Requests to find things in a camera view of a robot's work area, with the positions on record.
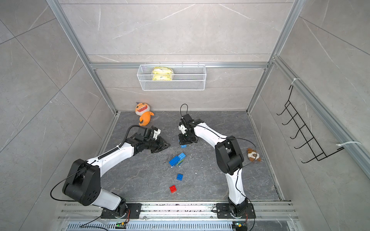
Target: wall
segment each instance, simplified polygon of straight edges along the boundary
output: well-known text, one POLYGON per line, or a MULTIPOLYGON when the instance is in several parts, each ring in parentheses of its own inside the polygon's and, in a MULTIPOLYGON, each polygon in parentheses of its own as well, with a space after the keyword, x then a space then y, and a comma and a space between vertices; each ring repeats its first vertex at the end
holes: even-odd
POLYGON ((280 54, 368 151, 369 9, 366 0, 307 1, 280 54))
MULTIPOLYGON (((267 62, 292 2, 60 0, 92 62, 267 62)), ((262 72, 207 69, 204 91, 144 92, 137 70, 98 70, 118 110, 245 110, 262 72)))
MULTIPOLYGON (((367 149, 369 7, 367 1, 307 1, 280 54, 367 149)), ((286 111, 277 115, 290 84, 275 67, 252 111, 284 198, 292 200, 305 230, 368 230, 370 181, 350 155, 342 150, 304 164, 313 158, 308 145, 293 148, 304 139, 290 138, 298 128, 293 122, 282 125, 290 119, 286 111)), ((295 89, 290 99, 325 153, 336 151, 338 141, 295 89)))
POLYGON ((0 2, 0 64, 0 227, 50 230, 51 188, 112 113, 45 0, 0 2))

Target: aluminum rail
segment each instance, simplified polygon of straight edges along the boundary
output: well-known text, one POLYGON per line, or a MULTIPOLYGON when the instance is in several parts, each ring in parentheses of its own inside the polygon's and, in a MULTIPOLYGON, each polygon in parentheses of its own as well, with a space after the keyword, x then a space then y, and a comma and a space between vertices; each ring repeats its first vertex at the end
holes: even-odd
POLYGON ((140 65, 205 65, 206 68, 267 68, 266 62, 93 62, 92 69, 126 69, 139 68, 140 65))
POLYGON ((107 102, 109 108, 111 109, 112 113, 115 115, 117 113, 117 109, 114 106, 112 99, 110 98, 107 90, 105 89, 104 85, 100 81, 98 75, 95 71, 90 67, 89 58, 83 49, 80 41, 78 40, 76 34, 74 33, 71 24, 69 23, 66 15, 64 14, 62 7, 60 6, 58 0, 46 0, 49 4, 51 10, 54 12, 55 17, 59 21, 60 25, 62 26, 65 34, 67 35, 68 39, 71 41, 72 46, 76 50, 78 56, 80 57, 82 63, 85 65, 87 71, 91 75, 93 81, 95 82, 96 86, 98 87, 100 93, 102 94, 103 98, 107 102))
MULTIPOLYGON (((292 82, 294 78, 299 78, 279 56, 274 56, 273 60, 290 82, 292 82)), ((356 138, 302 80, 294 81, 293 85, 340 143, 356 141, 356 138)), ((367 150, 362 145, 356 143, 347 144, 343 147, 356 161, 367 177, 370 178, 370 155, 367 150)))
POLYGON ((303 6, 305 5, 306 3, 306 0, 295 0, 294 3, 293 3, 293 6, 292 6, 292 9, 290 10, 289 12, 289 15, 288 15, 288 18, 286 19, 286 22, 285 22, 285 25, 283 27, 283 30, 281 31, 280 33, 280 36, 278 38, 278 42, 276 43, 275 47, 274 47, 274 50, 272 51, 272 54, 269 58, 269 61, 268 61, 268 68, 263 72, 262 76, 261 76, 261 79, 259 80, 258 84, 257 84, 257 87, 256 87, 256 90, 249 102, 249 105, 247 107, 247 112, 248 113, 251 113, 252 110, 253 110, 253 107, 254 105, 256 104, 257 102, 257 99, 259 97, 259 95, 261 94, 261 91, 262 91, 262 88, 263 86, 265 85, 266 81, 267 81, 267 78, 273 68, 273 62, 272 62, 272 58, 275 56, 275 55, 279 55, 281 50, 283 49, 283 46, 286 42, 286 39, 288 38, 290 32, 292 31, 292 28, 300 14, 300 12, 302 11, 302 8, 303 6))
MULTIPOLYGON (((138 202, 142 203, 141 213, 138 220, 151 221, 216 221, 243 219, 217 219, 217 214, 212 212, 216 203, 227 203, 226 201, 201 201, 201 202, 138 202)), ((298 216, 289 201, 252 201, 256 217, 263 221, 293 221, 298 216)), ((96 206, 83 206, 79 203, 65 203, 57 210, 59 221, 71 221, 84 218, 91 220, 101 215, 101 208, 96 206)))

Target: black wire hook rack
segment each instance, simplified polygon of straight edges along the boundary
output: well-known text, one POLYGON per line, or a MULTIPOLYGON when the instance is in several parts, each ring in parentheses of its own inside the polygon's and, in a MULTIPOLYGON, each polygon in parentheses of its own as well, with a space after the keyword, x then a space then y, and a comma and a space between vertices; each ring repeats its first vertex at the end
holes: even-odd
POLYGON ((295 138, 297 138, 297 135, 298 135, 298 133, 300 132, 301 134, 302 134, 302 136, 303 136, 303 138, 305 139, 305 143, 304 144, 302 144, 300 147, 294 147, 295 149, 300 149, 300 148, 302 148, 304 145, 308 145, 309 147, 310 147, 310 150, 312 151, 312 153, 313 153, 313 155, 315 156, 314 158, 312 158, 312 159, 310 159, 309 161, 306 161, 306 162, 303 162, 303 161, 301 161, 302 163, 308 163, 308 162, 310 162, 310 161, 312 161, 312 160, 314 160, 314 159, 316 159, 317 161, 320 161, 320 160, 323 160, 323 159, 325 159, 325 158, 328 158, 329 156, 331 156, 331 155, 333 155, 333 154, 335 154, 335 153, 337 153, 337 152, 339 152, 339 151, 341 151, 341 150, 343 150, 344 149, 344 147, 340 147, 340 148, 338 148, 335 152, 333 152, 333 153, 331 153, 331 154, 326 154, 325 152, 324 152, 324 150, 321 148, 321 146, 320 146, 320 144, 317 142, 317 140, 316 140, 316 138, 314 137, 314 135, 312 134, 312 132, 311 132, 311 130, 308 128, 308 126, 306 125, 306 123, 305 123, 305 121, 302 119, 302 117, 300 116, 300 114, 298 113, 298 111, 295 109, 295 107, 293 106, 293 104, 291 103, 291 101, 290 101, 290 96, 292 95, 292 90, 293 90, 293 85, 291 85, 290 87, 289 87, 289 90, 290 90, 290 94, 289 94, 289 98, 288 98, 288 101, 284 104, 284 107, 285 107, 285 109, 280 113, 280 114, 277 114, 277 115, 281 115, 281 114, 283 114, 285 111, 287 111, 288 113, 289 113, 289 115, 291 116, 291 119, 287 122, 287 123, 282 123, 282 125, 287 125, 287 124, 289 124, 291 121, 294 121, 294 123, 297 125, 297 128, 298 128, 298 131, 297 131, 297 133, 296 133, 296 135, 294 136, 294 137, 290 137, 291 139, 295 139, 295 138), (288 106, 292 106, 292 108, 294 109, 294 113, 291 113, 290 111, 289 111, 289 109, 288 109, 288 106), (297 123, 297 121, 294 119, 294 117, 296 117, 296 116, 299 116, 299 118, 302 120, 302 122, 303 122, 303 125, 300 127, 299 125, 298 125, 298 123, 297 123), (311 139, 308 139, 307 140, 307 137, 303 134, 303 132, 302 132, 302 129, 304 128, 304 127, 306 127, 306 129, 310 132, 310 134, 311 134, 311 136, 312 136, 312 138, 311 139), (318 155, 316 155, 315 154, 315 152, 313 151, 313 149, 312 149, 312 146, 309 144, 309 142, 310 141, 314 141, 314 142, 316 142, 316 144, 318 145, 318 147, 320 148, 320 150, 321 150, 321 153, 320 154, 318 154, 318 155))

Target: floor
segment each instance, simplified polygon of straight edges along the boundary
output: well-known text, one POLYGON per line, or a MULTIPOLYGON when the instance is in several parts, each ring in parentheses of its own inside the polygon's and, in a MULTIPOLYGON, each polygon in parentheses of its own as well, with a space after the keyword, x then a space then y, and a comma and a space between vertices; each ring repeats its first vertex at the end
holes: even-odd
MULTIPOLYGON (((179 112, 154 112, 148 126, 161 129, 161 136, 171 147, 160 153, 144 150, 122 161, 101 178, 102 188, 114 192, 127 201, 225 201, 228 185, 224 173, 217 166, 215 151, 205 141, 181 148, 178 143, 179 112), (171 168, 169 161, 181 152, 186 154, 180 166, 171 168), (182 181, 176 179, 183 174, 182 181), (177 192, 169 187, 175 185, 177 192)), ((233 135, 251 140, 257 145, 256 136, 244 111, 191 111, 193 119, 201 119, 223 135, 233 135)), ((132 124, 138 124, 139 116, 134 112, 121 112, 106 150, 119 144, 132 124)), ((130 135, 136 132, 133 128, 130 135)), ((240 140, 244 152, 244 164, 249 163, 246 149, 252 147, 240 140)), ((244 192, 250 200, 279 200, 267 162, 255 162, 242 170, 244 192)))

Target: red lego brick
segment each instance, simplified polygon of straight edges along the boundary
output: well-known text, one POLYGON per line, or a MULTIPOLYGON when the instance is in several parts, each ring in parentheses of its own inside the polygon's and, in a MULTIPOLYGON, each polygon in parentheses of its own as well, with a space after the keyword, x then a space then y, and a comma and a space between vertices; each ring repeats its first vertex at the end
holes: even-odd
POLYGON ((169 188, 170 190, 171 190, 171 193, 174 193, 174 192, 176 192, 176 187, 173 185, 173 186, 171 186, 170 188, 169 188))

